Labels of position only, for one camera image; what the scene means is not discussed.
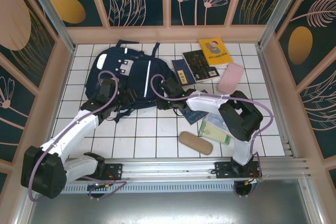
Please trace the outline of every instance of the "white tile floor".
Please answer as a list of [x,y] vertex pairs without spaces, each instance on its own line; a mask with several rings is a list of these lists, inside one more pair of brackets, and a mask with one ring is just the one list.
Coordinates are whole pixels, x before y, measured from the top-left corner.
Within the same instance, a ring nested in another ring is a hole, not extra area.
[[[80,105],[87,101],[84,84],[89,70],[96,56],[110,46],[115,46],[115,44],[78,46],[57,115],[53,136],[71,121],[77,114]],[[146,54],[151,55],[154,44],[122,46],[143,50]],[[245,74],[241,78],[237,89],[248,98],[272,109],[255,46],[253,44],[226,44],[226,47],[234,62],[245,68]],[[182,58],[181,54],[183,52],[198,49],[200,49],[199,44],[163,43],[159,46],[157,56],[166,61],[172,68],[171,60]],[[218,72],[222,75],[225,68],[218,69]],[[220,78],[216,78],[212,81],[197,84],[195,89],[205,89],[208,93],[217,94],[216,85],[219,80]],[[265,110],[260,109],[260,111],[265,116],[261,123],[263,126],[268,122],[269,117]],[[156,107],[137,110],[128,118],[122,118],[118,124],[115,124],[114,121],[104,121],[81,141],[76,150],[70,154],[70,157],[78,157],[88,151],[106,158],[232,156],[233,140],[229,145],[208,140],[214,146],[213,152],[209,156],[200,154],[178,142],[177,137],[182,131],[189,131],[197,135],[200,125],[200,121],[194,125],[189,125],[183,117],[176,116],[172,110],[162,111],[157,110]],[[258,151],[261,156],[284,156],[276,122],[256,138],[254,151]]]

